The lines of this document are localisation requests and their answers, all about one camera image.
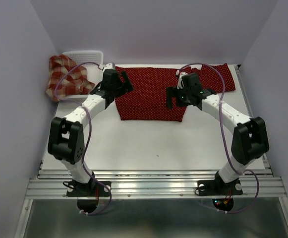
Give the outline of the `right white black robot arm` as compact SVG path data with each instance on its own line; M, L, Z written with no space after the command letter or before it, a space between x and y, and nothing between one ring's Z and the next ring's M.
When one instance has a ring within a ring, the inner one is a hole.
M266 124L260 117L251 118L222 100L222 96L211 89L203 89L196 73L177 72L177 86L166 89L166 106L173 108L195 106L219 121L222 129L232 134L231 156L213 181L218 193L231 188L231 182L238 179L246 168L269 150Z

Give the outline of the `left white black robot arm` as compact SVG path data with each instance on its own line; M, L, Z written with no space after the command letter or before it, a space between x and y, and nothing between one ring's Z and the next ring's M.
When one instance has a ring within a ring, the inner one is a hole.
M105 69L100 86L95 88L71 113L51 122L48 153L61 161L71 173L72 180L79 183L78 189L84 195L95 191L93 172L85 165L86 144L84 129L92 129L92 118L104 111L117 97L133 91L125 71Z

